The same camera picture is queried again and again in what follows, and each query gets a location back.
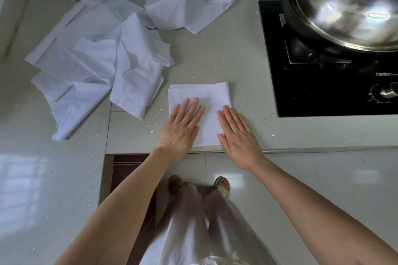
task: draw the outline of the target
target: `foot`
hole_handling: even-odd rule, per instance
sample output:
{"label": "foot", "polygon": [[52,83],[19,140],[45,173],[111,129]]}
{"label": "foot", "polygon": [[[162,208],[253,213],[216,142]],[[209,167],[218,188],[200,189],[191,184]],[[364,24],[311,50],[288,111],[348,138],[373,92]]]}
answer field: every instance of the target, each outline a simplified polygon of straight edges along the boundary
{"label": "foot", "polygon": [[214,189],[217,189],[220,192],[222,192],[226,198],[228,198],[229,195],[231,194],[231,184],[229,183],[228,179],[226,179],[225,177],[222,176],[218,177],[214,182],[213,187]]}
{"label": "foot", "polygon": [[167,182],[167,188],[169,190],[169,193],[171,195],[176,194],[181,185],[182,185],[181,177],[179,177],[178,175],[171,176],[169,178],[169,181]]}

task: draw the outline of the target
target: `gas stove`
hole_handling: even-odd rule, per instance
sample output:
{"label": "gas stove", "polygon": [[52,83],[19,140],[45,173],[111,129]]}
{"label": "gas stove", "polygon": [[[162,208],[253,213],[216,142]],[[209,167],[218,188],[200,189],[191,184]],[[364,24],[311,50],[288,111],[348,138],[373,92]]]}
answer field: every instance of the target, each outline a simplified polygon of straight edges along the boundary
{"label": "gas stove", "polygon": [[279,117],[398,114],[398,64],[335,59],[300,42],[280,0],[260,0]]}

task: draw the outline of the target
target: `white pants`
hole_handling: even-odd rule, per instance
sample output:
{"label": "white pants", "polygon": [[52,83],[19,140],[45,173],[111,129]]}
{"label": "white pants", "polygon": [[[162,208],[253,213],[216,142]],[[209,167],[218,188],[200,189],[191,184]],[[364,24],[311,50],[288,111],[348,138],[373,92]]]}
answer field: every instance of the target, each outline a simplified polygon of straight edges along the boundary
{"label": "white pants", "polygon": [[140,265],[230,263],[274,265],[276,261],[220,191],[212,191],[203,201],[196,186],[183,184],[170,198]]}

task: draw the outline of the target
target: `finger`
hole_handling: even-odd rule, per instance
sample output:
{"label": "finger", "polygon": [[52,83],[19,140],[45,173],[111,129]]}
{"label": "finger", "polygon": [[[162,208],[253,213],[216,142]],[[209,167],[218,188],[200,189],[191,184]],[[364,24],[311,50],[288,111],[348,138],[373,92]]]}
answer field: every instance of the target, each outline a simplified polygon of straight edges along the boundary
{"label": "finger", "polygon": [[174,120],[176,119],[176,116],[177,116],[177,113],[178,113],[178,109],[180,108],[180,104],[177,104],[175,107],[174,107],[174,110],[172,111],[172,114],[170,114],[170,117],[169,117],[169,119],[167,120],[167,122],[168,123],[172,123],[172,122],[174,122]]}
{"label": "finger", "polygon": [[236,122],[235,122],[234,118],[232,117],[231,112],[228,109],[228,106],[225,105],[222,108],[222,111],[224,112],[225,119],[226,119],[229,127],[231,128],[232,132],[236,134],[238,132],[239,128],[236,125]]}
{"label": "finger", "polygon": [[226,137],[223,136],[222,134],[217,134],[217,137],[222,145],[222,148],[225,150],[225,152],[229,153],[231,149],[229,147],[228,140],[226,139]]}
{"label": "finger", "polygon": [[221,111],[217,111],[217,117],[218,121],[220,122],[220,126],[224,131],[224,134],[226,135],[226,137],[229,137],[233,132],[228,122],[226,121],[224,114]]}
{"label": "finger", "polygon": [[199,98],[195,98],[193,100],[191,108],[189,108],[188,112],[181,121],[181,123],[183,123],[184,126],[188,125],[189,122],[191,121],[193,115],[195,114],[196,108],[198,107],[198,104],[199,104]]}
{"label": "finger", "polygon": [[191,139],[189,140],[189,145],[190,147],[193,146],[193,142],[195,141],[197,135],[199,132],[199,126],[196,126],[195,128],[193,128],[192,134],[191,134]]}
{"label": "finger", "polygon": [[175,123],[181,122],[181,120],[184,118],[188,105],[189,105],[189,98],[186,98],[186,100],[182,103],[180,111],[177,113],[176,119],[174,120]]}
{"label": "finger", "polygon": [[242,122],[240,121],[239,117],[236,115],[235,111],[232,108],[229,108],[229,112],[231,112],[231,115],[236,122],[236,125],[238,126],[238,129],[241,130],[242,132],[245,131],[245,128],[242,125]]}
{"label": "finger", "polygon": [[200,119],[202,118],[202,115],[205,113],[205,110],[206,110],[205,105],[202,105],[196,116],[194,116],[193,119],[188,124],[188,127],[194,128],[199,123]]}
{"label": "finger", "polygon": [[250,127],[248,125],[248,123],[245,121],[245,119],[243,118],[243,116],[241,116],[240,114],[238,114],[239,120],[241,121],[242,125],[245,127],[245,130],[247,132],[251,133]]}

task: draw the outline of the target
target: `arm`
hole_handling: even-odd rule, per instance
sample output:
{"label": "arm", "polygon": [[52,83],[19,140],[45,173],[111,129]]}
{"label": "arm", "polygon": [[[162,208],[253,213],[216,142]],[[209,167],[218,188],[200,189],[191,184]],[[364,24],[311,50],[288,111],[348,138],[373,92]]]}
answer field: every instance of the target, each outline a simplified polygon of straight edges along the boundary
{"label": "arm", "polygon": [[266,159],[241,115],[225,106],[218,119],[229,158],[272,194],[319,264],[398,264],[398,253],[367,227]]}
{"label": "arm", "polygon": [[167,167],[189,150],[205,111],[194,116],[199,99],[177,105],[163,127],[157,147],[102,202],[55,265],[125,265],[144,221],[150,199]]}

